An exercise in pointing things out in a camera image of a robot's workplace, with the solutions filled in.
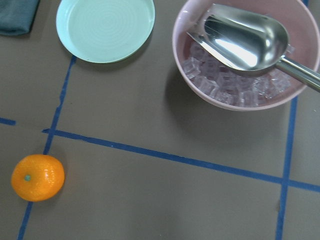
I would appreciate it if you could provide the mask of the green plate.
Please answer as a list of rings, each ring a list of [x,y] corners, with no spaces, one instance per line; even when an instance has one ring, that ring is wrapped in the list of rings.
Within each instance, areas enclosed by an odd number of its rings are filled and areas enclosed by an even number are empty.
[[[62,0],[56,30],[62,45],[77,58],[115,63],[142,47],[155,16],[152,0]]]

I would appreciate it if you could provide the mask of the orange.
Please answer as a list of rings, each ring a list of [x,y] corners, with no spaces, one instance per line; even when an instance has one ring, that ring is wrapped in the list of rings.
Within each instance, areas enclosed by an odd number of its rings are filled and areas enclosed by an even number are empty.
[[[55,196],[65,182],[63,164],[53,156],[32,154],[15,166],[11,186],[15,193],[29,202],[40,202]]]

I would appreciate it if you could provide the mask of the pink bowl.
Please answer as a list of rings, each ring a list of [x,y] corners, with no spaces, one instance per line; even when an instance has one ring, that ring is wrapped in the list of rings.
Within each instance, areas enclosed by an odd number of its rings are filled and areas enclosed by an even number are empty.
[[[198,89],[183,69],[183,63],[190,56],[190,48],[194,42],[186,31],[196,22],[197,17],[213,3],[212,0],[188,0],[179,11],[172,31],[172,50],[176,65],[184,81],[200,98],[226,110],[259,111],[283,105],[307,88],[304,84],[291,78],[290,87],[287,90],[257,107],[225,104]],[[320,65],[320,25],[301,0],[218,0],[217,4],[273,17],[282,23],[288,31],[289,43],[295,48],[291,57],[314,71],[318,69]]]

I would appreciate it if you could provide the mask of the clear ice cubes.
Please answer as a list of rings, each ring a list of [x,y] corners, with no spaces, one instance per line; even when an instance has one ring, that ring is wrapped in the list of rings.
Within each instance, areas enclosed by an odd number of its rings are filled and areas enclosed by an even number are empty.
[[[237,75],[196,42],[190,45],[182,68],[200,92],[237,107],[260,107],[291,86],[291,77],[278,69],[257,77]]]

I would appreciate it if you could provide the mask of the silver metal scoop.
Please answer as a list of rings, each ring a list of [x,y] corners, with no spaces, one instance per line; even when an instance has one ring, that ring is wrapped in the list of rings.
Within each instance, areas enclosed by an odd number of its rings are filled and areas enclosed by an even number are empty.
[[[239,74],[258,76],[277,68],[320,90],[319,73],[287,57],[289,34],[272,17],[214,3],[186,33]]]

